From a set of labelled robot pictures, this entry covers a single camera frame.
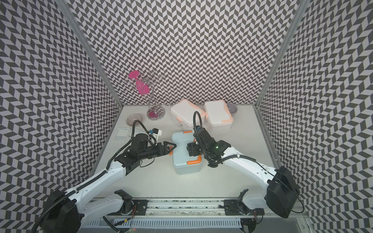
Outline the blue first aid kit box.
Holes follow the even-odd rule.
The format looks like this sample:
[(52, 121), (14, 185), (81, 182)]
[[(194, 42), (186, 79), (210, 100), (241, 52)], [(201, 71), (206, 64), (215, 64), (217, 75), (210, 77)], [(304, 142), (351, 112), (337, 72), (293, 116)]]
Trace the blue first aid kit box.
[(202, 157), (190, 156), (187, 150), (189, 143), (195, 142), (193, 131), (178, 132), (172, 135), (172, 143), (176, 148), (170, 153), (173, 157), (173, 166), (178, 175), (200, 172), (202, 169)]

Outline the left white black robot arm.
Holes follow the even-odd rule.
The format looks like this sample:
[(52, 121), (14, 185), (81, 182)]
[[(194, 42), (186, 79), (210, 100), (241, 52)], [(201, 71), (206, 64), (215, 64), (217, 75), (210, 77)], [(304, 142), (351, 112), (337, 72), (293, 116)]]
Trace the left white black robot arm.
[(55, 190), (44, 203), (43, 213), (34, 223), (31, 231), (41, 228), (46, 233), (76, 233), (88, 220), (88, 203), (115, 181), (122, 179), (144, 159), (161, 157), (171, 153), (177, 145), (158, 142), (158, 130), (145, 130), (135, 134), (132, 127), (129, 141), (108, 161), (105, 169), (81, 184), (65, 191)]

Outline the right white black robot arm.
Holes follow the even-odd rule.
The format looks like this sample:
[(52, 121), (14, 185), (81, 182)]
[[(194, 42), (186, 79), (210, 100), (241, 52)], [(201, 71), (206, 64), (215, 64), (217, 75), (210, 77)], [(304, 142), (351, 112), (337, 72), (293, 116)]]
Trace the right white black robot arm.
[(236, 199), (238, 212), (243, 215), (253, 214), (268, 207), (282, 218), (288, 218), (296, 202), (300, 202), (300, 190), (291, 172), (284, 166), (276, 169), (259, 163), (246, 156), (231, 144), (216, 141), (202, 125), (199, 112), (194, 112), (193, 137), (195, 142), (187, 144), (190, 156), (203, 156), (208, 166), (217, 168), (226, 165), (240, 171), (262, 187), (262, 191), (243, 190)]

